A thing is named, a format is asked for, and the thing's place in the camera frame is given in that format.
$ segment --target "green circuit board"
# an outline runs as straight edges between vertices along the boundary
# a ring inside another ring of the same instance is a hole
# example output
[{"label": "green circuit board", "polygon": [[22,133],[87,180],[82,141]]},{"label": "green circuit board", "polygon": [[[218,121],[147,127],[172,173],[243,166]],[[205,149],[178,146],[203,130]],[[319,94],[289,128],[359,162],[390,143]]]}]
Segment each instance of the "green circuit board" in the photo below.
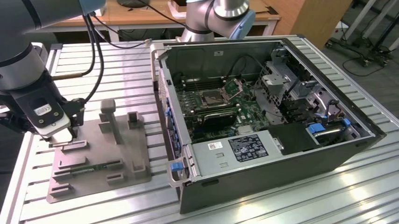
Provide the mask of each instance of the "green circuit board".
[{"label": "green circuit board", "polygon": [[[192,143],[237,136],[241,126],[251,126],[254,132],[267,128],[270,123],[251,89],[250,83],[231,79],[225,88],[178,91]],[[205,120],[215,114],[230,114],[230,118],[226,119],[230,120],[231,125],[219,128],[219,130],[203,130]]]}]

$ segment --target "black cable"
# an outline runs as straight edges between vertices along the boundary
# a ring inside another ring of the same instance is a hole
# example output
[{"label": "black cable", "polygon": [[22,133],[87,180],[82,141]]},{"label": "black cable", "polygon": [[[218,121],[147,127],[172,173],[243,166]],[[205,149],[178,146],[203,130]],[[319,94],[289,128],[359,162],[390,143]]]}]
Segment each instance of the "black cable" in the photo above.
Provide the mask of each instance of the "black cable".
[{"label": "black cable", "polygon": [[387,28],[386,28],[385,31],[382,32],[381,37],[379,37],[379,40],[377,41],[373,50],[375,50],[375,51],[377,51],[377,50],[381,50],[382,43],[385,42],[387,36],[390,35],[390,32],[391,32],[393,29],[395,28],[395,26],[397,26],[395,22],[398,23],[398,19],[399,19],[399,12],[398,12],[397,15],[395,15],[395,19],[393,20],[393,22],[390,23],[390,25],[387,26]]},{"label": "black cable", "polygon": [[345,64],[346,64],[347,62],[350,62],[350,61],[353,61],[353,60],[358,60],[358,59],[361,59],[361,57],[353,58],[353,59],[350,59],[350,60],[347,60],[347,61],[345,61],[345,62],[342,63],[342,67],[343,67],[343,68],[347,70],[347,72],[351,73],[354,76],[359,76],[359,77],[370,76],[371,74],[374,74],[375,72],[378,72],[379,70],[382,70],[382,69],[385,68],[385,67],[382,66],[382,68],[377,69],[375,71],[370,72],[369,74],[366,74],[366,75],[358,75],[358,74],[353,73],[353,72],[345,67]]},{"label": "black cable", "polygon": [[126,31],[126,30],[123,30],[126,33],[134,33],[136,30],[134,29],[132,31]]},{"label": "black cable", "polygon": [[94,68],[95,68],[95,38],[94,38],[94,33],[91,32],[90,23],[87,21],[87,18],[90,18],[90,16],[83,16],[83,19],[86,21],[88,39],[90,39],[90,42],[91,42],[91,45],[92,45],[92,64],[91,64],[88,70],[82,73],[82,76],[86,76],[88,73],[91,73]]},{"label": "black cable", "polygon": [[118,46],[118,45],[112,44],[111,41],[108,41],[107,38],[102,35],[102,33],[100,33],[99,30],[96,30],[96,32],[98,32],[100,38],[102,38],[102,39],[103,39],[111,46],[114,46],[114,47],[116,47],[116,48],[119,48],[119,49],[134,49],[134,48],[139,47],[140,45],[146,44],[146,42],[142,42],[142,43],[139,43],[139,44],[136,44],[136,45],[134,45],[134,46],[131,46],[131,47],[122,47],[122,46]]},{"label": "black cable", "polygon": [[[382,6],[381,10],[385,9],[385,7],[386,7],[386,5],[387,5],[387,3],[389,3],[390,1],[391,1],[391,0],[389,0],[389,1],[386,2],[386,4]],[[369,26],[370,26],[371,21],[374,21],[375,18],[377,18],[378,16],[379,16],[379,14],[377,14],[375,17],[369,21],[367,26],[366,26],[365,29],[362,30],[362,36],[363,36],[365,31],[367,30],[367,28],[369,28]]]},{"label": "black cable", "polygon": [[251,59],[258,63],[258,65],[262,67],[262,69],[266,71],[266,67],[263,66],[262,62],[261,62],[253,55],[250,55],[249,53],[245,53],[245,54],[242,54],[242,55],[239,55],[239,56],[237,57],[234,63],[231,64],[231,67],[230,67],[230,70],[229,70],[229,73],[227,73],[225,79],[229,79],[230,75],[233,74],[233,70],[234,70],[234,68],[235,68],[235,66],[237,66],[237,64],[238,64],[238,62],[239,62],[239,60],[241,60],[242,58],[245,58],[245,57],[251,58]]},{"label": "black cable", "polygon": [[[127,39],[119,34],[119,32],[115,30],[115,29],[112,29],[103,21],[100,21],[100,19],[99,19],[99,17],[95,15],[95,14],[92,14],[92,17],[98,20],[98,22],[104,26],[104,27],[107,27],[108,28],[108,30],[111,30],[114,33],[116,33],[126,41],[127,41]],[[132,38],[132,36],[130,36],[127,33],[124,33],[124,31],[122,30],[122,34],[124,34],[127,37],[130,37],[132,40],[135,39],[135,38]]]},{"label": "black cable", "polygon": [[90,68],[86,72],[82,72],[82,73],[74,73],[74,74],[68,74],[68,75],[62,75],[62,76],[55,76],[52,77],[52,80],[56,81],[56,80],[64,80],[64,79],[71,79],[71,78],[78,78],[78,77],[83,77],[86,76],[87,74],[90,74],[95,68],[95,41],[94,41],[94,33],[91,32],[91,25],[90,25],[90,22],[87,20],[87,18],[90,18],[90,16],[83,16],[83,19],[86,21],[86,27],[87,27],[87,32],[88,32],[88,38],[90,38],[90,42],[91,42],[91,45],[92,45],[92,63],[90,65]]},{"label": "black cable", "polygon": [[100,41],[99,41],[99,38],[98,38],[98,33],[95,32],[95,25],[94,25],[94,22],[92,22],[92,19],[90,18],[90,16],[87,17],[87,20],[88,20],[88,23],[90,23],[90,31],[92,32],[92,35],[94,35],[94,39],[95,39],[95,44],[96,44],[96,47],[98,47],[98,51],[99,51],[99,57],[100,57],[100,73],[99,73],[99,78],[98,78],[98,81],[95,83],[95,86],[94,86],[94,89],[92,91],[90,92],[87,98],[86,98],[86,103],[90,101],[90,99],[92,98],[98,88],[99,88],[99,85],[102,83],[102,80],[103,80],[103,75],[104,75],[104,56],[103,56],[103,51],[102,51],[102,45],[100,45]]},{"label": "black cable", "polygon": [[171,17],[166,16],[166,14],[163,14],[160,11],[158,11],[156,8],[154,8],[147,2],[138,0],[139,2],[142,2],[144,5],[148,6],[148,8],[151,8],[155,12],[158,12],[159,15],[162,15],[164,18],[167,18],[168,20],[171,20],[172,22],[180,24],[182,26],[186,27],[186,25],[183,23],[180,23],[179,21],[176,21],[175,19],[172,19]]},{"label": "black cable", "polygon": [[136,40],[142,40],[142,39],[146,37],[146,34],[147,34],[147,32],[148,32],[148,29],[144,31],[144,33],[143,33],[142,37],[140,37],[140,38],[138,38]]},{"label": "black cable", "polygon": [[346,35],[345,35],[345,31],[343,31],[343,21],[341,21],[341,23],[342,23],[343,40],[345,40],[346,43],[349,43],[349,39],[347,39],[347,37],[346,37]]}]

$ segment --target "cable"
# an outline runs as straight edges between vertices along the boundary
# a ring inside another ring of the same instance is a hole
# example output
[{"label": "cable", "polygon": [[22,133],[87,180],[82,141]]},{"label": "cable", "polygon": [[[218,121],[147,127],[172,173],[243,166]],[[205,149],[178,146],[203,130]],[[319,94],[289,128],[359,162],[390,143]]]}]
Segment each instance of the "cable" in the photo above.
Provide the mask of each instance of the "cable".
[{"label": "cable", "polygon": [[92,63],[91,63],[90,68],[88,68],[88,70],[86,72],[83,72],[83,73],[74,73],[74,74],[62,75],[62,76],[55,76],[55,77],[52,77],[54,81],[83,77],[87,74],[90,74],[92,72],[94,68],[95,68],[95,41],[94,41],[94,33],[91,32],[90,22],[88,22],[87,18],[90,18],[90,17],[88,16],[83,16],[83,19],[86,21],[88,38],[90,38],[90,42],[91,42],[91,45],[92,45]]},{"label": "cable", "polygon": [[353,58],[353,59],[349,59],[347,61],[345,61],[345,62],[342,63],[342,67],[343,67],[343,68],[347,70],[347,72],[351,73],[354,76],[359,76],[359,77],[370,76],[371,74],[374,74],[375,72],[378,72],[379,70],[382,70],[382,69],[385,68],[385,67],[382,67],[381,69],[377,69],[375,71],[373,71],[371,73],[369,73],[369,74],[366,74],[366,75],[358,75],[358,74],[355,74],[354,72],[351,72],[351,71],[345,67],[345,65],[346,65],[347,62],[350,62],[350,61],[353,61],[353,60],[365,59],[365,55],[363,55],[362,53],[357,52],[355,50],[350,49],[349,47],[343,46],[342,44],[338,43],[338,45],[342,46],[342,48],[345,48],[345,49],[347,49],[347,50],[355,52],[355,53],[359,55],[359,57]]},{"label": "cable", "polygon": [[142,37],[138,40],[142,40],[146,37],[147,32],[148,32],[148,29],[144,31]]},{"label": "cable", "polygon": [[263,66],[263,64],[261,63],[261,61],[259,61],[253,55],[250,55],[249,53],[245,53],[245,54],[242,54],[242,55],[239,55],[239,56],[237,57],[237,59],[235,59],[233,65],[231,65],[231,67],[230,67],[230,70],[229,70],[229,73],[227,73],[225,79],[229,79],[229,77],[230,77],[230,75],[231,75],[231,73],[233,73],[233,70],[234,70],[234,68],[235,68],[235,66],[237,66],[237,64],[238,64],[238,62],[239,62],[239,60],[241,60],[242,58],[245,58],[245,57],[251,58],[251,59],[258,63],[258,65],[262,67],[262,69],[266,70],[266,67]]},{"label": "cable", "polygon": [[134,48],[136,48],[136,47],[139,47],[140,45],[143,45],[143,44],[146,44],[148,41],[146,40],[146,41],[143,41],[142,43],[139,43],[139,44],[136,44],[136,45],[134,45],[134,46],[131,46],[131,47],[122,47],[122,46],[118,46],[118,45],[115,45],[115,44],[112,44],[108,40],[107,40],[107,38],[103,36],[103,34],[102,34],[102,32],[95,28],[95,31],[98,32],[98,34],[99,34],[99,36],[100,36],[100,38],[111,45],[111,46],[114,46],[114,47],[116,47],[116,48],[119,48],[119,49],[134,49]]},{"label": "cable", "polygon": [[102,51],[102,46],[100,46],[100,41],[99,41],[99,38],[98,38],[98,34],[95,33],[95,25],[94,25],[94,22],[92,22],[92,19],[91,17],[88,16],[87,17],[87,20],[88,20],[88,23],[90,23],[90,27],[91,27],[91,32],[92,32],[92,35],[94,35],[94,38],[95,38],[95,44],[96,44],[96,47],[98,47],[98,51],[99,51],[99,57],[100,57],[100,73],[99,73],[99,78],[98,78],[98,81],[95,83],[95,86],[94,86],[94,89],[92,91],[90,92],[87,98],[86,98],[86,103],[90,101],[90,99],[92,98],[98,88],[99,88],[99,85],[102,83],[102,80],[103,80],[103,75],[104,75],[104,56],[103,56],[103,51]]},{"label": "cable", "polygon": [[[385,7],[386,7],[386,5],[387,5],[387,3],[389,3],[390,1],[391,1],[391,0],[389,0],[389,1],[386,2],[386,4],[382,6],[381,10],[385,9]],[[365,31],[367,30],[367,28],[369,28],[369,26],[370,26],[371,21],[374,21],[375,18],[377,18],[378,16],[379,16],[379,14],[377,14],[375,17],[369,21],[367,26],[366,26],[365,29],[362,30],[362,36],[363,36]]]},{"label": "cable", "polygon": [[136,30],[134,29],[132,31],[126,31],[124,29],[123,29],[123,31],[126,32],[126,33],[134,33]]},{"label": "cable", "polygon": [[347,37],[345,36],[345,31],[343,31],[343,21],[341,21],[341,23],[342,23],[343,40],[345,40],[346,43],[349,43],[349,39],[347,39]]},{"label": "cable", "polygon": [[350,61],[353,61],[353,60],[358,60],[358,59],[361,59],[361,57],[358,57],[358,58],[353,58],[353,59],[350,59],[350,60],[347,60],[347,61],[345,61],[345,62],[342,63],[342,67],[343,67],[343,68],[347,70],[347,72],[351,73],[354,76],[359,76],[359,77],[370,76],[371,74],[374,74],[375,72],[378,72],[379,70],[382,70],[382,69],[385,68],[385,67],[382,66],[382,68],[377,69],[377,70],[373,71],[371,73],[369,73],[369,74],[366,74],[366,75],[358,75],[358,74],[353,73],[353,72],[345,67],[345,64],[346,64],[347,62],[350,62]]},{"label": "cable", "polygon": [[90,39],[90,43],[92,45],[92,64],[91,64],[88,70],[84,73],[82,73],[82,76],[86,76],[88,73],[91,73],[95,68],[95,37],[94,37],[94,33],[91,32],[91,29],[90,29],[90,23],[88,23],[87,18],[88,18],[88,16],[83,16],[83,19],[86,21],[88,39]]},{"label": "cable", "polygon": [[[100,21],[100,19],[99,19],[99,17],[95,15],[95,14],[91,14],[91,16],[98,20],[98,22],[104,26],[104,27],[107,27],[114,33],[116,33],[126,41],[127,41],[127,39],[119,34],[119,32],[115,30],[115,29],[112,29],[106,23],[103,23],[103,21]],[[130,37],[132,40],[135,39],[135,38],[132,38],[132,36],[130,36],[127,33],[124,33],[124,30],[122,30],[122,34],[124,34],[127,37]]]},{"label": "cable", "polygon": [[158,11],[156,8],[154,8],[147,2],[138,0],[139,2],[142,2],[144,5],[148,6],[148,8],[151,8],[155,12],[158,12],[159,15],[162,15],[164,18],[167,18],[168,20],[174,21],[175,23],[180,24],[182,26],[186,27],[186,25],[183,23],[180,23],[179,21],[176,21],[175,19],[172,19],[171,17],[166,16],[160,11]]}]

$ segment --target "connector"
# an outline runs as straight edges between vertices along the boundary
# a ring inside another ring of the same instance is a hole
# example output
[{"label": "connector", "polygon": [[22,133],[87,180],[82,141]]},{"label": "connector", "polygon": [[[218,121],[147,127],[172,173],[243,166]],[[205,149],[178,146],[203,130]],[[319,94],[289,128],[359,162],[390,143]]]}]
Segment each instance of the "connector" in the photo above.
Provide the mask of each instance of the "connector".
[{"label": "connector", "polygon": [[147,40],[144,40],[146,47],[150,47],[151,42],[152,42],[152,39],[147,39]]}]

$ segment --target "slotted metal worktable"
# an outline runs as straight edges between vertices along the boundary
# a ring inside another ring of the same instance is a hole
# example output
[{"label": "slotted metal worktable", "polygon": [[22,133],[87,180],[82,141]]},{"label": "slotted metal worktable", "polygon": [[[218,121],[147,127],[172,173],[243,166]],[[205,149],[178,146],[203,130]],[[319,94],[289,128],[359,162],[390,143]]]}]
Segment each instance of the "slotted metal worktable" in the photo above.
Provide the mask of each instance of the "slotted metal worktable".
[{"label": "slotted metal worktable", "polygon": [[[287,36],[343,93],[389,134],[369,151],[333,172],[186,215],[179,214],[176,190],[168,185],[167,153],[151,80],[150,49],[122,50],[103,44],[103,83],[87,104],[86,119],[96,119],[100,100],[116,100],[116,115],[144,116],[152,180],[148,183],[50,204],[46,201],[54,150],[26,135],[10,184],[0,223],[393,223],[399,220],[399,121],[303,38]],[[54,76],[84,71],[90,44],[64,45],[50,52]],[[84,78],[58,81],[62,94],[84,98],[96,70]]]}]

